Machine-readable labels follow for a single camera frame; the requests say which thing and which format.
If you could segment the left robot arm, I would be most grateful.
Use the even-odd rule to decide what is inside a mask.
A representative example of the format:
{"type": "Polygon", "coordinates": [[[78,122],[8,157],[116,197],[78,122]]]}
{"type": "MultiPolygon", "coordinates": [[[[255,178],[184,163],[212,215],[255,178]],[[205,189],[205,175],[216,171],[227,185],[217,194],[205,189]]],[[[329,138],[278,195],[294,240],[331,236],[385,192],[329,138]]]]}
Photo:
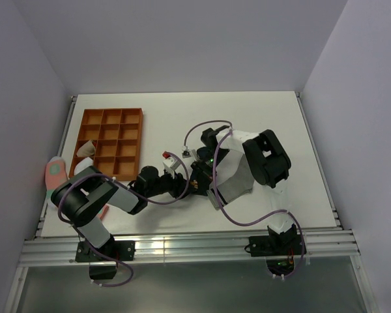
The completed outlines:
{"type": "Polygon", "coordinates": [[[168,193],[174,201],[185,197],[189,189],[188,172],[158,174],[153,166],[145,166],[135,180],[123,185],[109,178],[94,166],[89,166],[51,194],[59,218],[70,224],[91,246],[98,260],[117,257],[120,252],[113,235],[98,217],[103,206],[111,204],[129,215],[146,208],[152,197],[168,193]]]}

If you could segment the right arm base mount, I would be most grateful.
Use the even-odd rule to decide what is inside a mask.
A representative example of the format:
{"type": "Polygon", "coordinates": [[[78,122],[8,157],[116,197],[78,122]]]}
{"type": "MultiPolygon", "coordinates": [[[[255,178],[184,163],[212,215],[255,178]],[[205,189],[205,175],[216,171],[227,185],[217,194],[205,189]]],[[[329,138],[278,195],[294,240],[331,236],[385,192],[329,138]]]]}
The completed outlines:
{"type": "Polygon", "coordinates": [[[294,224],[281,233],[268,227],[268,235],[249,237],[244,251],[253,258],[278,257],[267,260],[267,267],[272,275],[280,277],[293,273],[296,269],[295,257],[303,260],[307,253],[305,240],[294,224]]]}

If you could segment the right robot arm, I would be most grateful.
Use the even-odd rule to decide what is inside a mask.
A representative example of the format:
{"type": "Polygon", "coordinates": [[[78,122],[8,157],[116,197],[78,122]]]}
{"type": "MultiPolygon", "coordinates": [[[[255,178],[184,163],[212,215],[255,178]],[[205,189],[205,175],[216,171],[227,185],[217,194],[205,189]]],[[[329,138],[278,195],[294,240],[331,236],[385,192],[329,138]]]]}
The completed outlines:
{"type": "Polygon", "coordinates": [[[215,209],[240,226],[267,222],[269,247],[276,254],[285,253],[292,244],[288,233],[296,233],[293,215],[281,206],[291,160],[272,130],[260,133],[233,130],[230,126],[208,128],[202,132],[203,146],[196,150],[192,162],[189,192],[209,198],[215,209]],[[218,165],[229,152],[241,155],[239,164],[229,178],[218,180],[218,165]],[[252,222],[239,222],[225,210],[226,205],[251,192],[255,184],[269,193],[269,212],[252,222]]]}

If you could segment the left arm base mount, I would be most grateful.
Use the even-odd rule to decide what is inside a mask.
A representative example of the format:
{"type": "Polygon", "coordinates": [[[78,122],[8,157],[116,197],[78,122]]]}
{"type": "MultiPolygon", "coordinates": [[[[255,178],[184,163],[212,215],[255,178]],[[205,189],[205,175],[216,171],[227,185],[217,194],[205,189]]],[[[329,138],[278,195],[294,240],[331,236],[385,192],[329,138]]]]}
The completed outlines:
{"type": "Polygon", "coordinates": [[[135,241],[116,241],[111,238],[102,247],[96,248],[85,240],[78,243],[74,260],[76,263],[89,264],[89,278],[93,284],[101,288],[115,288],[132,281],[134,270],[128,262],[134,260],[135,251],[135,241]],[[129,272],[128,278],[112,282],[121,269],[129,272]]]}

